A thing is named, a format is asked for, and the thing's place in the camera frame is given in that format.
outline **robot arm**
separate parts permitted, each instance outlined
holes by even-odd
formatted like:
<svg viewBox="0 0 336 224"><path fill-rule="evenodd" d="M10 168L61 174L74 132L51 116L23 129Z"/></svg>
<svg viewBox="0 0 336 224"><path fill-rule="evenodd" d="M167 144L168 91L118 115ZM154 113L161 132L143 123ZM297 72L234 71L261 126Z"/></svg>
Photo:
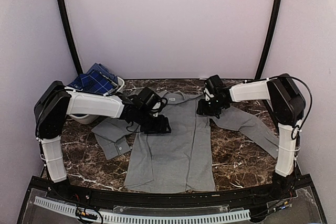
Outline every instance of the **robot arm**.
<svg viewBox="0 0 336 224"><path fill-rule="evenodd" d="M149 88L139 95L99 95L64 87L62 82L53 82L34 107L36 138L40 142L41 158L47 165L53 182L67 178L61 151L61 134L66 115L90 114L135 122L145 134L170 133L168 118L158 115L166 105Z"/></svg>
<svg viewBox="0 0 336 224"><path fill-rule="evenodd" d="M275 172L282 177L292 174L299 149L299 132L306 101L291 76L251 81L226 87L218 75L205 81L205 99L199 101L197 113L219 117L230 103L269 100L279 126L279 154Z"/></svg>

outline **white wall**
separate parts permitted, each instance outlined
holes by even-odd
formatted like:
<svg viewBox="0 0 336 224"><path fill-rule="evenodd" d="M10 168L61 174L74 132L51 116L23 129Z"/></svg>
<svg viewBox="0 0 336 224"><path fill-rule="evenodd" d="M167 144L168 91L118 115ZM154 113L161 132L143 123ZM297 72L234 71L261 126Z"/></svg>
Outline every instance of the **white wall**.
<svg viewBox="0 0 336 224"><path fill-rule="evenodd" d="M282 0L264 76L288 72L313 93L299 163L336 223L336 0Z"/></svg>
<svg viewBox="0 0 336 224"><path fill-rule="evenodd" d="M56 0L0 0L0 213L16 223L42 162L33 107L56 79L75 77Z"/></svg>
<svg viewBox="0 0 336 224"><path fill-rule="evenodd" d="M66 0L84 71L253 78L273 0Z"/></svg>

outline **white backdrop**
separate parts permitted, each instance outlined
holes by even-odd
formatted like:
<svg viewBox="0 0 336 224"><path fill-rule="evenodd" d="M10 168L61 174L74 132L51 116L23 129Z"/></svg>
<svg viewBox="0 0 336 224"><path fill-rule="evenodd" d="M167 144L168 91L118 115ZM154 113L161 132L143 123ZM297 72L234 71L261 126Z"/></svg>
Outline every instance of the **white backdrop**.
<svg viewBox="0 0 336 224"><path fill-rule="evenodd" d="M273 0L66 0L84 71L253 78Z"/></svg>

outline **marble tabletop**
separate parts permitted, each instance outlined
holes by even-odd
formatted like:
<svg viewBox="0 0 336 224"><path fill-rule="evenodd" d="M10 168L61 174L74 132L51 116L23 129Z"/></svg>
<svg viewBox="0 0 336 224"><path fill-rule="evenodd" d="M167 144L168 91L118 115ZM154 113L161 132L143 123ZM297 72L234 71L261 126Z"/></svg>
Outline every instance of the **marble tabletop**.
<svg viewBox="0 0 336 224"><path fill-rule="evenodd" d="M224 80L226 85L238 80ZM156 92L182 91L187 94L202 92L204 80L126 80L124 93L149 87ZM259 117L272 131L276 132L271 118L261 101L249 101L233 106ZM123 183L127 174L130 152L106 160L91 129L99 124L100 117L89 125L67 119L62 132L61 146L64 164L73 185L128 191ZM135 134L127 136L132 146ZM247 188L271 183L276 160L267 152L239 132L224 130L211 122L212 170L216 190Z"/></svg>

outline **blue cloth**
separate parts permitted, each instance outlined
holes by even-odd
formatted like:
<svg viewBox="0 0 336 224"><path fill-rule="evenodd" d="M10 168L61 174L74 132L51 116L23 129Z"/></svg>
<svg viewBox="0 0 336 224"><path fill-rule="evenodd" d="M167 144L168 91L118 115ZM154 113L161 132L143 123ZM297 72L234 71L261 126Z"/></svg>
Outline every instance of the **blue cloth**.
<svg viewBox="0 0 336 224"><path fill-rule="evenodd" d="M115 88L107 78L94 69L89 74L80 74L68 86L81 91L99 94L105 94Z"/></svg>
<svg viewBox="0 0 336 224"><path fill-rule="evenodd" d="M89 69L87 74L91 74L93 70L101 73L103 76L110 79L115 84L118 84L118 77L110 73L109 70L106 67L104 67L102 64L98 64L98 63L93 64L93 66Z"/></svg>

